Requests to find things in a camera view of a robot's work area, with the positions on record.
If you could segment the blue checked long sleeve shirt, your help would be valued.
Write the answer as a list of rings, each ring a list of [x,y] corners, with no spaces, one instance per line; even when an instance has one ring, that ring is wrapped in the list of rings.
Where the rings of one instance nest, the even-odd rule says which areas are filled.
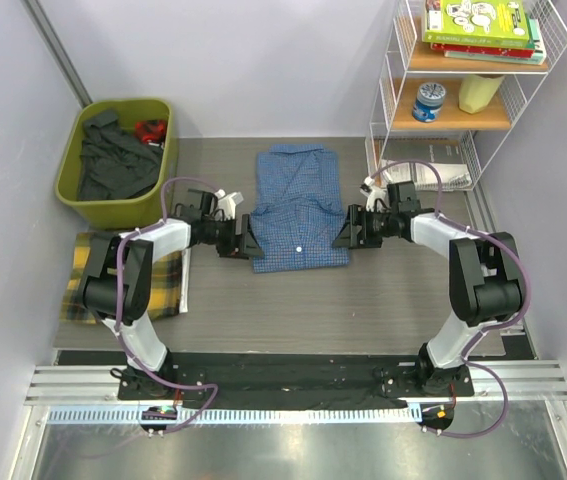
[[[250,214],[263,251],[257,274],[343,267],[334,248],[345,221],[337,154],[321,144],[278,144],[257,155],[256,204]]]

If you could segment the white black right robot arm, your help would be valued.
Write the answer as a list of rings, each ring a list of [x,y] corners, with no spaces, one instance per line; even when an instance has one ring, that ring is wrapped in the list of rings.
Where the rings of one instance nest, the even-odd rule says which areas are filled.
[[[448,262],[451,313],[439,332],[420,348],[415,365],[400,379],[419,395],[443,396],[461,380],[465,362],[485,334],[524,307],[527,286],[514,238],[458,226],[424,208],[411,181],[361,187],[364,205],[349,206],[332,242],[335,248],[379,248],[386,238],[426,247]]]

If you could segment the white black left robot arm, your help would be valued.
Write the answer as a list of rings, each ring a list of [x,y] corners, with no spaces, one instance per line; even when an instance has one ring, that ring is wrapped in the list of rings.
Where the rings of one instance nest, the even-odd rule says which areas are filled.
[[[239,192],[191,189],[184,204],[150,226],[92,235],[79,298],[117,338],[127,372],[142,375],[141,386],[153,398],[168,397],[176,385],[171,352],[149,318],[154,264],[199,244],[214,246],[224,258],[261,257],[249,216],[236,217],[242,202]]]

